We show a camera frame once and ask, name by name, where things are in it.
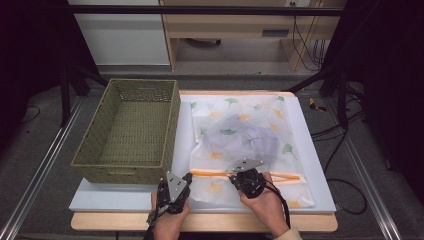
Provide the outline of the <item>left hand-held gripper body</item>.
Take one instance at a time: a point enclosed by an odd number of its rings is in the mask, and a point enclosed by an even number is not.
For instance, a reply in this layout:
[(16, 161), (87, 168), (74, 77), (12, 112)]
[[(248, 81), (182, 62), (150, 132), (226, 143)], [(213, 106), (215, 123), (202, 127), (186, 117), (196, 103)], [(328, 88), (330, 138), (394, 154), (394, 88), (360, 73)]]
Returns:
[(166, 178), (162, 179), (158, 186), (159, 213), (181, 213), (184, 207), (184, 203), (190, 195), (189, 186), (186, 185), (183, 177), (180, 178), (171, 172), (167, 172)]

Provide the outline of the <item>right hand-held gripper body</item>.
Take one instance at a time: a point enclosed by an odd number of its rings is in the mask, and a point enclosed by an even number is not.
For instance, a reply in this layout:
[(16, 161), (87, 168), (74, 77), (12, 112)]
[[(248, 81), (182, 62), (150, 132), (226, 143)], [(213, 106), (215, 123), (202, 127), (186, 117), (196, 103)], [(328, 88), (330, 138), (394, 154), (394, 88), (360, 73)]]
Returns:
[(265, 178), (257, 170), (257, 167), (262, 164), (263, 162), (260, 160), (245, 159), (233, 168), (232, 176), (237, 177), (237, 183), (234, 186), (248, 199), (258, 197), (265, 189)]

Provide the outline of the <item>white leaf-print mesh laundry bag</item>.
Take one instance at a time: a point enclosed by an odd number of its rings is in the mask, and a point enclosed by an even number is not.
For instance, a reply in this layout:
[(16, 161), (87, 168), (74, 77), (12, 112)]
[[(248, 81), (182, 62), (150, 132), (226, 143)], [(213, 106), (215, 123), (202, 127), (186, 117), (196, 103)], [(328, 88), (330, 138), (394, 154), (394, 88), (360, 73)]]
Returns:
[[(280, 139), (279, 158), (269, 164), (262, 161), (258, 170), (271, 174), (272, 181), (289, 207), (306, 208), (315, 204), (294, 141), (287, 110), (288, 101), (284, 96), (212, 96), (193, 99), (190, 105), (196, 146), (202, 127), (232, 115), (238, 120), (247, 120), (273, 130)], [(229, 180), (236, 165), (229, 170), (202, 170), (193, 169), (190, 160), (189, 169), (193, 174), (191, 198), (199, 202), (239, 207), (241, 203), (237, 190)]]

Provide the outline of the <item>purple cloth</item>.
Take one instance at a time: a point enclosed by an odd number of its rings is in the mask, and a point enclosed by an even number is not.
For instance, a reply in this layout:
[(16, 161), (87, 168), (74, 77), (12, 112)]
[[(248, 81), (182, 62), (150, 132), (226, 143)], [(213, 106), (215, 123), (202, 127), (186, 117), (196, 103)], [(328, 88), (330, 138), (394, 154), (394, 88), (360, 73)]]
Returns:
[(271, 129), (238, 120), (235, 115), (201, 128), (201, 137), (192, 151), (193, 169), (229, 170), (244, 159), (266, 164), (279, 158), (280, 139)]

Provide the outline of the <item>green woven basket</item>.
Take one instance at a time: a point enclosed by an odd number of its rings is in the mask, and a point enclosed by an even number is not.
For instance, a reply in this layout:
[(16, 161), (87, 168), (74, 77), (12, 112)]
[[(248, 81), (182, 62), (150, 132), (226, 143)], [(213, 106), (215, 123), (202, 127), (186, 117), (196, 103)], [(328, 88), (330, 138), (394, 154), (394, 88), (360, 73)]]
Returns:
[(91, 183), (153, 184), (171, 170), (175, 80), (112, 79), (71, 163)]

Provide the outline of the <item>person's right hand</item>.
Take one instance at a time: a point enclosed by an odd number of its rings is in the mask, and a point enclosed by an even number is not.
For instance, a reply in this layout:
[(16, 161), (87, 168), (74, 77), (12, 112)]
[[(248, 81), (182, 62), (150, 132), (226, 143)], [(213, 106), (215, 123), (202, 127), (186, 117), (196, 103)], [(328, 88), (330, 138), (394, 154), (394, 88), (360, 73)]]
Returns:
[(271, 186), (272, 178), (269, 172), (263, 173), (266, 187), (256, 198), (249, 199), (239, 191), (241, 202), (249, 207), (258, 220), (269, 230), (274, 238), (278, 238), (289, 230), (280, 197)]

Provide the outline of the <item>person's left hand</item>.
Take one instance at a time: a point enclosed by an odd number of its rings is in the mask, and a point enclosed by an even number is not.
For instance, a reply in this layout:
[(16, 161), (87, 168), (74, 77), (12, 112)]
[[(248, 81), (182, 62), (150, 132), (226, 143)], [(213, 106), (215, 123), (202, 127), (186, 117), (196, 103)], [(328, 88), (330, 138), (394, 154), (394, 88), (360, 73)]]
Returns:
[(186, 200), (181, 213), (163, 213), (153, 227), (154, 240), (178, 240), (182, 225), (190, 213), (189, 201)]

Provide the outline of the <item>yellow and black tool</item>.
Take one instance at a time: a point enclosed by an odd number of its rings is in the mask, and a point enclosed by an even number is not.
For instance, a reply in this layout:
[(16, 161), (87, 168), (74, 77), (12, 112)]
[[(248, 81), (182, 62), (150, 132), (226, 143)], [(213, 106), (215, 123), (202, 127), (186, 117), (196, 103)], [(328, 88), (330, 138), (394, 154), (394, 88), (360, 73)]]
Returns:
[(309, 107), (312, 110), (316, 110), (319, 112), (327, 112), (327, 109), (325, 107), (319, 107), (316, 105), (314, 98), (309, 98)]

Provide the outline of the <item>black metal stand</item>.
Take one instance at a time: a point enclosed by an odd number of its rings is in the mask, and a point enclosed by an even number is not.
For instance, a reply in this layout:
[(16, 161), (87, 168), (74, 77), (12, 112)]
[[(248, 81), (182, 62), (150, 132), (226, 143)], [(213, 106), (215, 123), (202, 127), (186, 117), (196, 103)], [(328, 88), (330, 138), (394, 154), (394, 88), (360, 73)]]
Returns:
[(69, 87), (72, 87), (78, 96), (87, 96), (90, 92), (90, 88), (86, 79), (94, 80), (102, 86), (108, 85), (108, 81), (102, 78), (99, 73), (94, 73), (80, 65), (65, 66), (62, 70), (60, 77), (62, 104), (61, 127), (65, 126), (71, 117)]
[(337, 93), (337, 120), (341, 124), (343, 129), (348, 128), (348, 119), (346, 113), (346, 95), (347, 95), (347, 75), (343, 70), (337, 67), (327, 67), (321, 69), (316, 74), (307, 78), (306, 80), (290, 87), (287, 92), (296, 93), (301, 89), (323, 80), (323, 84), (319, 89), (319, 94), (322, 97), (328, 97), (332, 95), (335, 90)]

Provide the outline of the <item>white cabinet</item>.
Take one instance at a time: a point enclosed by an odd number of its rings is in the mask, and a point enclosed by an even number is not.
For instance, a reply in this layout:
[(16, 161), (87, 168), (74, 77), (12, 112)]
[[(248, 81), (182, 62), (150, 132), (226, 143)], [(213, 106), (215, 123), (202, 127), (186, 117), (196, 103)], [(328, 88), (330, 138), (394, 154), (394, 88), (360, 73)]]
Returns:
[(75, 14), (97, 65), (169, 65), (160, 14)]

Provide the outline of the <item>wooden desk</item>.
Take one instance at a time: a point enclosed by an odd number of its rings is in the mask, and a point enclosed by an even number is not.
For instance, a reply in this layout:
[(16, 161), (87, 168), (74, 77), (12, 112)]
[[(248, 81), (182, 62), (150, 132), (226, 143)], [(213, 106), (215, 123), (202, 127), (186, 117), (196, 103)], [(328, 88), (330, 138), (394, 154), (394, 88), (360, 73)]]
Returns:
[[(158, 0), (162, 6), (345, 7), (347, 0)], [(180, 39), (279, 39), (292, 70), (306, 60), (314, 40), (330, 40), (339, 19), (324, 16), (170, 15), (162, 16), (171, 65)]]

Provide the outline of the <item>black horizontal bar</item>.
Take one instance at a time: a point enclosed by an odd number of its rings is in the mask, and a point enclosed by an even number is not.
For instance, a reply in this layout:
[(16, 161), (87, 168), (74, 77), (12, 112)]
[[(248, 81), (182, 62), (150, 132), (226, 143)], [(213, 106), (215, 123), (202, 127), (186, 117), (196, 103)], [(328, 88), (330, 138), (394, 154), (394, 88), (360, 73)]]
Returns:
[(79, 14), (170, 14), (170, 15), (272, 15), (272, 16), (342, 16), (336, 8), (237, 7), (237, 6), (124, 6), (70, 5)]

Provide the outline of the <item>black curtain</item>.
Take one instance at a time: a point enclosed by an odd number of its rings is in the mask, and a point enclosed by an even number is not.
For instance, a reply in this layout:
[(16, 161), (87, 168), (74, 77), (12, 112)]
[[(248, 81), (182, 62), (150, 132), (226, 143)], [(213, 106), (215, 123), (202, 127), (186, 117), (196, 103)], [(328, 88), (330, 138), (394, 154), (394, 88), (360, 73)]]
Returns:
[(383, 151), (424, 204), (424, 0), (347, 0), (324, 64), (364, 87)]
[(60, 84), (62, 51), (96, 74), (95, 61), (68, 0), (0, 0), (0, 151), (26, 114), (29, 99)]

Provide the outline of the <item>silver metal rail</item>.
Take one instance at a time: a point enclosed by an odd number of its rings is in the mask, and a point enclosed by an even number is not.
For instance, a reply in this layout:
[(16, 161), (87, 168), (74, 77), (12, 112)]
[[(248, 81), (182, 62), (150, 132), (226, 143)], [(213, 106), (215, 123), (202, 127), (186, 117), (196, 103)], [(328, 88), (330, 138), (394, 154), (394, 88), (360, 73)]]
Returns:
[(356, 113), (354, 107), (355, 105), (348, 112), (351, 120), (348, 121), (348, 132), (342, 142), (342, 147), (347, 161), (351, 165), (351, 171), (354, 173), (354, 182), (365, 197), (367, 209), (359, 215), (339, 209), (336, 211), (336, 218), (343, 230), (352, 232), (357, 227), (357, 239), (360, 236), (364, 239), (372, 239), (367, 230), (379, 227), (377, 239), (402, 240), (401, 234), (373, 180), (373, 171), (367, 166), (368, 163), (374, 163), (374, 158), (368, 154), (371, 150), (370, 137), (362, 127), (364, 114), (362, 112)]
[(66, 141), (80, 109), (85, 101), (84, 97), (77, 97), (71, 108), (71, 114), (67, 122), (59, 128), (48, 151), (44, 155), (30, 183), (27, 185), (24, 194), (15, 207), (12, 215), (0, 230), (0, 240), (14, 240), (18, 234), (26, 216), (28, 215), (37, 195), (39, 194), (45, 179), (54, 165), (61, 148)]

